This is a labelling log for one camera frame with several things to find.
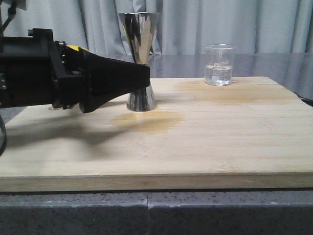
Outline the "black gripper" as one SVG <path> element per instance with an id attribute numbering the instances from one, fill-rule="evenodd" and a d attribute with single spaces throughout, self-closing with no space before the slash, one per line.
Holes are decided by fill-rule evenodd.
<path id="1" fill-rule="evenodd" d="M 55 41 L 50 29 L 4 37 L 0 53 L 1 108 L 51 104 L 90 110 L 89 78 L 80 66 L 88 50 Z"/>

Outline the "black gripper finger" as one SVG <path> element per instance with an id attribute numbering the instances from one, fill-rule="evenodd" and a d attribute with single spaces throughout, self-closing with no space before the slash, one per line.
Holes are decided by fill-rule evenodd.
<path id="1" fill-rule="evenodd" d="M 79 104 L 83 113 L 93 112 L 114 98 L 150 85 L 147 65 L 105 58 L 83 49 L 79 52 L 87 80 L 87 96 Z"/>

